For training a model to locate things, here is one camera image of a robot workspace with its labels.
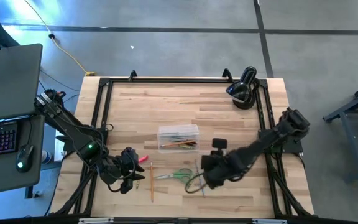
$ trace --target green-handled scissors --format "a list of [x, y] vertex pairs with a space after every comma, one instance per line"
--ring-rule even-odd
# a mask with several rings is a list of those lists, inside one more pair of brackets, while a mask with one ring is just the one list
[[173, 172], [172, 174], [161, 175], [154, 178], [156, 179], [175, 178], [182, 181], [185, 184], [192, 178], [192, 176], [193, 176], [193, 171], [191, 171], [191, 169], [182, 168], [178, 171]]

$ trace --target black cable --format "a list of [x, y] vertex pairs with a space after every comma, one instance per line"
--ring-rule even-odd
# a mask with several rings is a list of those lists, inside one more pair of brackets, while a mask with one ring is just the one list
[[55, 192], [56, 192], [56, 187], [57, 187], [58, 181], [59, 181], [59, 176], [58, 176], [58, 178], [57, 178], [57, 180], [56, 180], [56, 184], [55, 184], [55, 188], [54, 188], [54, 191], [53, 191], [52, 199], [50, 200], [48, 209], [47, 209], [47, 211], [45, 212], [44, 216], [47, 216], [47, 215], [48, 215], [48, 212], [49, 212], [49, 210], [50, 210], [50, 207], [52, 206], [52, 202], [53, 202], [53, 198], [55, 197]]
[[299, 155], [299, 153], [294, 153], [294, 155], [301, 160], [302, 165], [303, 165], [303, 169], [306, 170], [305, 162], [303, 161], [303, 158]]
[[201, 175], [203, 175], [203, 174], [204, 174], [204, 173], [200, 173], [200, 174], [197, 174], [197, 175], [193, 176], [193, 177], [186, 183], [186, 185], [185, 185], [185, 191], [186, 191], [186, 193], [188, 193], [188, 194], [196, 193], [197, 191], [203, 189], [203, 188], [206, 186], [206, 183], [205, 183], [205, 184], [201, 185], [201, 187], [199, 187], [199, 188], [196, 189], [196, 190], [192, 190], [192, 191], [188, 190], [189, 187], [190, 187], [190, 184], [191, 184], [196, 178], [198, 178], [199, 176], [201, 176]]
[[111, 130], [107, 130], [107, 131], [112, 131], [114, 129], [114, 126], [112, 124], [106, 124], [107, 125], [110, 125], [111, 126]]
[[70, 100], [71, 98], [74, 98], [74, 97], [76, 97], [76, 96], [79, 96], [80, 94], [75, 94], [75, 95], [72, 95], [71, 97], [69, 97], [69, 99], [67, 99], [67, 100], [65, 100], [65, 101], [63, 101], [63, 103], [66, 103], [68, 100]]
[[[65, 119], [63, 118], [60, 118], [62, 121], [66, 122], [67, 124], [73, 126], [73, 127], [76, 127], [76, 128], [83, 128], [83, 129], [88, 129], [88, 130], [92, 130], [94, 132], [97, 132], [100, 134], [101, 136], [101, 140], [102, 140], [102, 148], [100, 149], [100, 155], [102, 156], [103, 153], [102, 153], [102, 150], [103, 150], [103, 146], [104, 146], [104, 138], [103, 138], [103, 134], [102, 132], [98, 131], [97, 129], [94, 129], [94, 128], [88, 128], [88, 127], [84, 127], [84, 126], [79, 126], [79, 125], [75, 125], [75, 124], [71, 124], [70, 122], [66, 121]], [[135, 160], [131, 157], [131, 155], [129, 155], [129, 153], [127, 151], [125, 151], [126, 154], [128, 154], [129, 158], [131, 159], [132, 161], [132, 166], [133, 166], [133, 170], [130, 174], [126, 175], [125, 177], [116, 177], [116, 176], [113, 176], [111, 175], [112, 177], [114, 177], [115, 179], [117, 180], [124, 180], [128, 177], [130, 177], [134, 172], [135, 172]]]
[[83, 128], [83, 129], [87, 129], [87, 130], [91, 130], [91, 131], [94, 131], [94, 132], [96, 132], [96, 133], [98, 133], [99, 135], [100, 135], [100, 138], [101, 138], [101, 143], [102, 143], [102, 147], [101, 147], [101, 149], [100, 149], [100, 156], [102, 156], [103, 155], [103, 146], [104, 146], [104, 137], [103, 137], [103, 134], [102, 134], [102, 132], [100, 132], [100, 131], [98, 131], [97, 129], [94, 129], [94, 128], [88, 128], [88, 127], [84, 127], [84, 126], [79, 126], [79, 125], [75, 125], [75, 124], [71, 124], [70, 122], [68, 122], [68, 121], [66, 121], [65, 119], [63, 119], [63, 118], [61, 118], [61, 117], [58, 117], [58, 118], [60, 118], [62, 121], [64, 121], [64, 122], [66, 122], [67, 124], [69, 124], [69, 125], [71, 125], [71, 126], [73, 126], [73, 127], [76, 127], [76, 128]]
[[61, 83], [61, 82], [59, 82], [58, 80], [54, 79], [54, 77], [48, 75], [48, 74], [47, 74], [46, 72], [44, 72], [43, 70], [40, 70], [40, 71], [41, 71], [42, 73], [46, 74], [49, 78], [55, 80], [57, 83], [61, 84], [62, 86], [65, 86], [65, 87], [67, 87], [67, 88], [69, 88], [69, 89], [71, 89], [71, 90], [74, 90], [74, 91], [79, 91], [79, 90], [76, 90], [76, 89], [73, 89], [73, 88], [71, 88], [71, 87], [69, 87], [69, 86], [64, 85], [63, 83]]
[[134, 158], [132, 158], [131, 155], [129, 155], [129, 153], [127, 151], [125, 151], [125, 153], [128, 154], [129, 158], [131, 159], [133, 169], [132, 169], [132, 172], [130, 174], [126, 175], [125, 177], [116, 177], [114, 175], [111, 175], [112, 177], [114, 177], [117, 180], [124, 180], [124, 179], [130, 177], [135, 172], [135, 160], [134, 160]]
[[117, 193], [117, 192], [119, 192], [121, 190], [121, 188], [118, 188], [117, 190], [113, 190], [113, 189], [111, 189], [109, 184], [107, 185], [107, 188], [113, 193]]
[[277, 156], [281, 156], [281, 155], [283, 154], [283, 148], [284, 148], [284, 146], [281, 146], [281, 147], [280, 147], [280, 153], [270, 153], [270, 156], [271, 156], [273, 159], [277, 160]]
[[29, 117], [29, 122], [30, 122], [30, 133], [29, 133], [29, 138], [28, 138], [28, 140], [27, 140], [27, 145], [30, 144], [31, 134], [32, 134], [32, 122], [31, 122], [31, 117]]
[[41, 83], [41, 81], [38, 80], [38, 82], [40, 83], [41, 87], [42, 87], [42, 88], [44, 89], [44, 91], [45, 91], [46, 89], [45, 89], [44, 85]]

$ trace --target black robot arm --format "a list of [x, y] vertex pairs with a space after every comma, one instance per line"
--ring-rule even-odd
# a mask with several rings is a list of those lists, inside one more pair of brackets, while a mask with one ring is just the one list
[[225, 180], [238, 181], [266, 149], [281, 146], [290, 136], [299, 141], [308, 133], [309, 125], [298, 110], [287, 108], [280, 122], [251, 145], [232, 150], [225, 156], [221, 150], [212, 151], [210, 156], [202, 156], [201, 168], [206, 184], [214, 189], [222, 186]]
[[100, 178], [107, 185], [123, 180], [121, 187], [113, 192], [127, 193], [133, 187], [133, 181], [144, 179], [136, 174], [143, 172], [135, 150], [127, 147], [120, 156], [110, 156], [104, 144], [104, 135], [96, 128], [82, 124], [64, 108], [64, 92], [46, 90], [35, 98], [34, 106], [38, 114], [45, 116], [51, 127], [60, 131], [64, 142], [72, 146], [78, 157], [89, 169], [96, 168]]

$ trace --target gray desk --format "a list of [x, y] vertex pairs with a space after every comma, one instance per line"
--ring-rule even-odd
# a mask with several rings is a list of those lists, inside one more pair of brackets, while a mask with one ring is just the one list
[[[30, 144], [34, 146], [32, 167], [28, 172], [19, 173], [15, 167], [17, 152], [0, 155], [0, 192], [21, 187], [33, 186], [37, 184], [40, 179], [41, 152], [45, 118], [43, 116], [33, 116], [31, 117], [31, 120], [32, 134]], [[30, 123], [28, 122], [28, 118], [18, 120], [18, 147], [27, 144], [29, 131]]]

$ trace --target red object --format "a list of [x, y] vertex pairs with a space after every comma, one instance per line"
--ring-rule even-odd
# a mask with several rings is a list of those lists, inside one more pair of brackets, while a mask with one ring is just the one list
[[144, 156], [139, 159], [139, 163], [146, 161], [149, 158], [149, 156]]

